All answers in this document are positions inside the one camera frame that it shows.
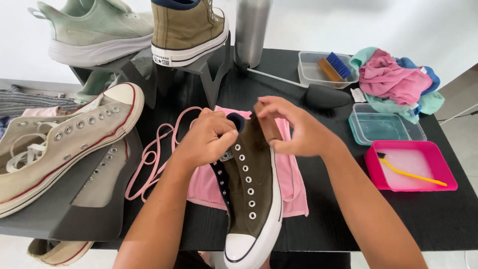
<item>clear plastic container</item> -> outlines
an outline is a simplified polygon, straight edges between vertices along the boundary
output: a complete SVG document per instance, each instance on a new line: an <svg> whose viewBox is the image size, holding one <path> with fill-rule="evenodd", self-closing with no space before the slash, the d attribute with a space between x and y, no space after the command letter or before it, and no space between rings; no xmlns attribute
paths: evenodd
<svg viewBox="0 0 478 269"><path fill-rule="evenodd" d="M299 80L300 84L309 86L310 84L318 84L334 89L343 89L348 85L358 82L358 76L355 71L352 69L350 64L350 56L347 54L336 53L338 58L344 62L344 64L350 69L352 74L344 79L345 82L333 82L330 81L327 74L320 68L318 61L321 58L327 58L330 52L311 52L311 51L301 51L299 52L299 66L297 70L299 71Z"/></svg>
<svg viewBox="0 0 478 269"><path fill-rule="evenodd" d="M375 140L426 141L426 135L419 123L413 124L394 113L399 106L391 104L356 103L348 118L355 141L364 146L372 145Z"/></svg>

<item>white wall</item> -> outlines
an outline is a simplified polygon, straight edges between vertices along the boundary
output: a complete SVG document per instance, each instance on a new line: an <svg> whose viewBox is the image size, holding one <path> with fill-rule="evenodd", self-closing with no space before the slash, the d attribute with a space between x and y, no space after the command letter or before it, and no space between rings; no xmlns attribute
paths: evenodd
<svg viewBox="0 0 478 269"><path fill-rule="evenodd" d="M61 8L65 0L44 0ZM148 0L125 0L136 12ZM27 12L35 0L0 1L0 78L78 83L48 58L49 25ZM215 0L229 16L234 40L235 0ZM477 0L275 0L264 47L354 54L377 46L449 83L478 63Z"/></svg>

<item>gray shoe stand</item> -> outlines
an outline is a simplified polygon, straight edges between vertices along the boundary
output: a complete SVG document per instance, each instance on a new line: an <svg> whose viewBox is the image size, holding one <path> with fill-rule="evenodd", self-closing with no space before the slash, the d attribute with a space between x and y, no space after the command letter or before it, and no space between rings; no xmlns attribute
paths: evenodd
<svg viewBox="0 0 478 269"><path fill-rule="evenodd" d="M131 62L131 59L137 53L133 53L123 58L114 60L110 63L94 66L94 67L74 67L70 66L71 70L81 82L81 85L84 85L93 70L111 72L115 74L121 74L126 81L132 82L138 85L144 93L144 102L151 108L154 108L156 103L156 82L154 76L150 76L150 79L146 80L141 73L136 69L134 64Z"/></svg>
<svg viewBox="0 0 478 269"><path fill-rule="evenodd" d="M126 135L130 156L116 181L111 201L104 207L79 207L71 203L111 148L100 148L74 164L33 203L0 219L0 234L59 241L110 241L123 224L124 193L141 162L143 151L136 128Z"/></svg>
<svg viewBox="0 0 478 269"><path fill-rule="evenodd" d="M177 69L184 72L192 73L199 75L201 77L201 82L204 87L204 92L206 93L207 103L211 109L214 109L217 101L217 95L219 94L219 87L221 85L222 78L228 73L230 64L231 64L231 32L229 31L228 38L225 43L225 55L224 62L219 67L216 77L212 80L211 73L209 72L209 66L207 61L213 56L216 51L210 52L193 63L184 66L184 67L164 67L160 65L155 65L153 67L154 74L156 76L156 81L158 85L168 85L168 87L158 88L160 94L165 97L168 91L169 86L171 85L170 78L174 75L171 75L171 69Z"/></svg>

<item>striped cloth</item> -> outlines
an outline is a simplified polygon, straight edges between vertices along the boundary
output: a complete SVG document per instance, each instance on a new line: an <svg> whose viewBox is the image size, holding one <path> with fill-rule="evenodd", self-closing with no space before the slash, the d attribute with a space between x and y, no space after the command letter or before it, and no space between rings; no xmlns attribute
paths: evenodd
<svg viewBox="0 0 478 269"><path fill-rule="evenodd" d="M1 116L18 117L27 108L49 108L54 106L61 106L63 110L72 110L79 106L79 104L76 104L72 99L22 93L21 89L16 85L12 85L8 90L0 90Z"/></svg>

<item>teal plastic container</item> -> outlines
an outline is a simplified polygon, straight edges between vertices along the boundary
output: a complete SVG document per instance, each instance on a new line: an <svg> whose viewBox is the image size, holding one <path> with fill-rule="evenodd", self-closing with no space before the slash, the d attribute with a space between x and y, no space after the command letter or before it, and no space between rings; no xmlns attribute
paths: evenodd
<svg viewBox="0 0 478 269"><path fill-rule="evenodd" d="M390 104L380 106L387 106L381 107L382 111L393 111L396 108ZM367 103L354 104L348 122L355 141L364 146L371 146L375 140L426 141L419 123L413 124L398 114L379 113Z"/></svg>

